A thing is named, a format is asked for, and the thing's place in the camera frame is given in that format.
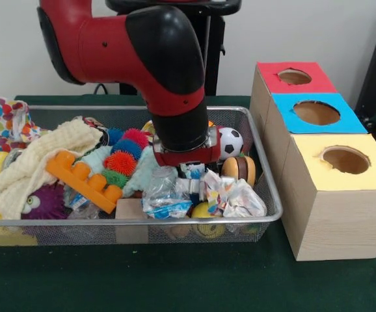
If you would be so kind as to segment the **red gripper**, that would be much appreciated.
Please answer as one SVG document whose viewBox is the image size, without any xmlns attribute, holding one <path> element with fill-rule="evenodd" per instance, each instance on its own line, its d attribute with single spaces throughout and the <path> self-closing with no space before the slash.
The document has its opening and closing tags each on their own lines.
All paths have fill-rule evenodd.
<svg viewBox="0 0 376 312">
<path fill-rule="evenodd" d="M 209 127 L 206 141 L 198 148 L 175 152 L 163 147 L 159 137 L 154 135 L 152 147 L 159 166 L 179 166 L 184 163 L 214 163 L 221 156 L 221 136 L 217 126 Z"/>
</svg>

